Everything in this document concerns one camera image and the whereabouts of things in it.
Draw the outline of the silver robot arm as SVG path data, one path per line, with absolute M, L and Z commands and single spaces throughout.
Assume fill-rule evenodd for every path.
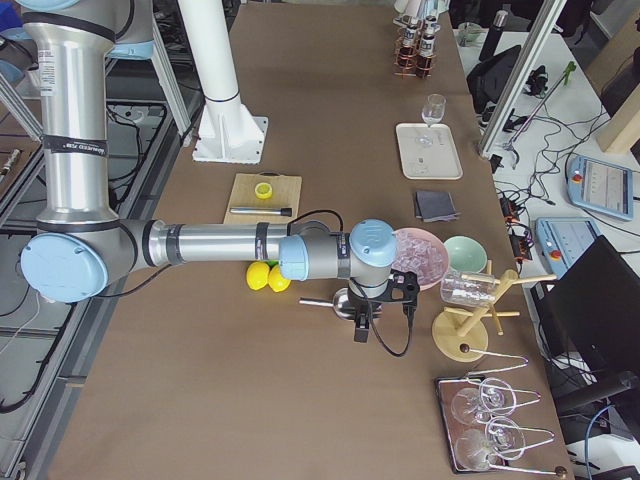
M 278 262 L 290 280 L 345 279 L 354 338 L 377 330 L 374 313 L 398 303 L 407 318 L 419 286 L 393 268 L 397 239 L 368 219 L 351 232 L 319 222 L 169 225 L 121 218 L 108 195 L 105 61 L 154 51 L 148 1 L 25 1 L 22 19 L 38 49 L 47 204 L 21 269 L 42 296 L 75 303 L 147 267 L 200 261 Z

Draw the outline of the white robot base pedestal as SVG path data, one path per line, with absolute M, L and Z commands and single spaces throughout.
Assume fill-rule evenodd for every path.
M 205 97 L 193 159 L 255 165 L 268 119 L 242 103 L 222 3 L 186 0 L 179 8 Z

